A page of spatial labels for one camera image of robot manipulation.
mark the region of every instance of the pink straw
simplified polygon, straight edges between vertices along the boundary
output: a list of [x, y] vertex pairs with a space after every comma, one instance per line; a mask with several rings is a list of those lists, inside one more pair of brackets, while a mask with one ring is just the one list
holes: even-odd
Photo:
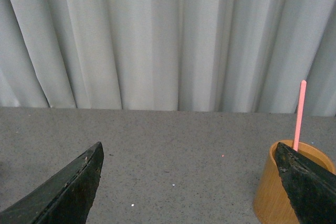
[[298, 151], [299, 149], [299, 139], [300, 139], [300, 131], [301, 131], [303, 105], [305, 103], [306, 86], [307, 86], [307, 82], [305, 80], [301, 81], [300, 94], [299, 94], [299, 105], [298, 105], [298, 112], [297, 112], [297, 117], [296, 117], [295, 136], [294, 136], [294, 142], [293, 142], [293, 147], [292, 147], [295, 151]]

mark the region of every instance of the gray countertop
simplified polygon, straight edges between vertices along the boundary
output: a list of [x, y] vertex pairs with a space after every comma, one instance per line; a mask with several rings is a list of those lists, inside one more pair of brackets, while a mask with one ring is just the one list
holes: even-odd
[[[87, 223], [259, 223], [252, 209], [271, 144], [296, 115], [0, 108], [0, 211], [97, 141]], [[305, 117], [301, 140], [335, 162], [336, 118]]]

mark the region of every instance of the white curtain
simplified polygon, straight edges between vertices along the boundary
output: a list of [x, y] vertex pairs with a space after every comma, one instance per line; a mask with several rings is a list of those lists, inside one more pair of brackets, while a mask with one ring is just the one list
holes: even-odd
[[0, 0], [0, 105], [336, 114], [336, 0]]

